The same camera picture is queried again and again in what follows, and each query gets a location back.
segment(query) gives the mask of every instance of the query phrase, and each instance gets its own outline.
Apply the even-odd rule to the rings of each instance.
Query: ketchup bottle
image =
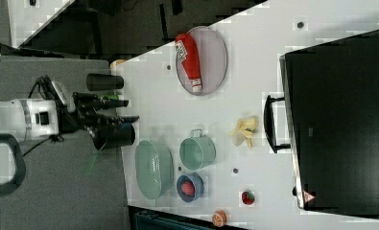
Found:
[[[198,48],[190,34],[179,34],[175,38],[178,60],[182,62],[193,92],[201,91],[201,71],[199,64]]]

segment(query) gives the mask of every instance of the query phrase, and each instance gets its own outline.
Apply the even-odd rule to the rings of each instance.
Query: green oval dish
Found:
[[[138,188],[148,199],[159,198],[171,187],[172,157],[168,149],[155,141],[141,141],[135,149]]]

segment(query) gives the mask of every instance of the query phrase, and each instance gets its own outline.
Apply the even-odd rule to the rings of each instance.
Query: white table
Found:
[[[304,22],[303,29],[296,27],[299,21]],[[262,125],[267,95],[282,92],[279,57],[379,29],[379,0],[270,0],[210,28],[224,38],[228,66],[223,85],[209,96],[192,96],[179,84],[173,43],[112,68],[113,74],[123,76],[123,92],[130,99],[129,107],[118,109],[118,114],[141,117],[135,124],[138,140],[122,148],[129,205],[209,221],[215,210],[223,208],[229,225],[247,229],[379,229],[379,220],[299,210],[291,193],[292,155],[286,150],[274,154]],[[278,144],[287,143],[285,109],[283,103],[277,106]],[[234,147],[227,134],[238,118],[250,115],[260,121],[255,146]],[[181,175],[178,166],[182,166],[178,148],[193,128],[202,128],[217,151],[214,164],[198,171],[205,185],[203,197],[184,203],[174,185],[158,200],[146,199],[135,178],[136,145],[146,139],[167,145],[174,158],[176,181]],[[233,174],[233,168],[239,173]],[[254,207],[240,204],[239,194],[245,189],[255,192]]]
[[[75,0],[8,0],[12,47],[18,48],[54,20]]]

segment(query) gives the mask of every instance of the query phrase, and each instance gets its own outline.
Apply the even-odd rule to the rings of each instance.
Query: plate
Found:
[[[183,88],[190,94],[203,96],[216,91],[225,78],[227,52],[219,33],[207,27],[196,27],[188,32],[196,42],[201,66],[201,91],[193,92],[183,65],[176,59],[177,74]]]

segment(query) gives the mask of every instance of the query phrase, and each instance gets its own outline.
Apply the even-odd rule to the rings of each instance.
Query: blue bowl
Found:
[[[194,185],[195,195],[189,196],[189,195],[186,195],[182,191],[182,184],[186,181],[192,182],[192,184]],[[201,194],[203,193],[203,181],[201,180],[201,177],[195,172],[188,175],[181,175],[177,182],[177,191],[178,191],[179,197],[183,201],[192,202],[194,200],[197,200],[199,197],[201,197]]]

